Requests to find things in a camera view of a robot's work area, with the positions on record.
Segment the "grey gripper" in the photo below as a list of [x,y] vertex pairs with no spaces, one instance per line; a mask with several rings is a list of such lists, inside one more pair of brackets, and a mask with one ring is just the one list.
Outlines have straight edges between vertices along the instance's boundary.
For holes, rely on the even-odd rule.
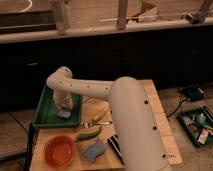
[[61,109],[62,107],[64,107],[66,109],[71,110],[74,106],[74,103],[72,101],[72,98],[69,92],[54,90],[53,100],[58,109]]

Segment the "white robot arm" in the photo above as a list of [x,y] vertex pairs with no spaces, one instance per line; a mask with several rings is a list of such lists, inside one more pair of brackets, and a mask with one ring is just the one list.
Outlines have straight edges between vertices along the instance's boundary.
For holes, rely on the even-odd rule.
[[135,78],[80,80],[60,67],[46,80],[60,93],[75,93],[109,102],[125,171],[172,171],[145,88]]

